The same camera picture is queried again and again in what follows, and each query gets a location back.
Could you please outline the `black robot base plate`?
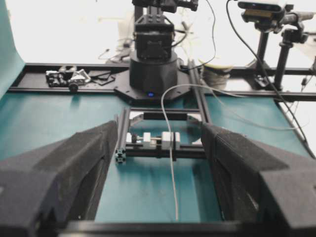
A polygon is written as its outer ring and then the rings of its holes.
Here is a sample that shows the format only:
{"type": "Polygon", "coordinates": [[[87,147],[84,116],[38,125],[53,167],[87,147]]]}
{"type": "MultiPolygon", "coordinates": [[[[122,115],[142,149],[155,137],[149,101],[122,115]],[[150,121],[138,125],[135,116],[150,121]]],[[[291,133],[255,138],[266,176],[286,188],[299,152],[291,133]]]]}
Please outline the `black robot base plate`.
{"type": "MultiPolygon", "coordinates": [[[[188,84],[190,76],[183,72],[178,72],[178,85],[188,84]]],[[[129,71],[116,74],[114,92],[125,102],[132,105],[158,105],[161,102],[162,94],[155,92],[143,92],[133,88],[129,84],[129,71]]],[[[190,86],[179,86],[170,90],[164,96],[163,101],[170,103],[178,98],[181,98],[191,92],[190,86]]]]}

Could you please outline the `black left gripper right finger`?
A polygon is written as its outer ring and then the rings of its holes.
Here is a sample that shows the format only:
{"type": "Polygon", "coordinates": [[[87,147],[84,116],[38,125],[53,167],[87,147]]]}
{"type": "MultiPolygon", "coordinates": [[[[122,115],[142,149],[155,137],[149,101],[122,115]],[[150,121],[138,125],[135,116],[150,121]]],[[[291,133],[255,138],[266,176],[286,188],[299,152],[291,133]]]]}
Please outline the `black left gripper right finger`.
{"type": "Polygon", "coordinates": [[[316,162],[204,123],[201,140],[225,220],[316,226],[316,162]]]}

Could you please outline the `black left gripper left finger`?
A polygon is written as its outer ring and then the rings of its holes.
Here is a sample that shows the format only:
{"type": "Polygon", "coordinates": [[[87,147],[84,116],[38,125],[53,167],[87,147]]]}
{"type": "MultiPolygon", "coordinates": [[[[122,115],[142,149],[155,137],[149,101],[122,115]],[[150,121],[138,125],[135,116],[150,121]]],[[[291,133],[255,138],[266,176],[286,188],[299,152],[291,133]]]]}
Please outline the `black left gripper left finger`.
{"type": "Polygon", "coordinates": [[[117,140],[112,120],[2,160],[1,236],[48,236],[47,224],[93,220],[117,140]]]}

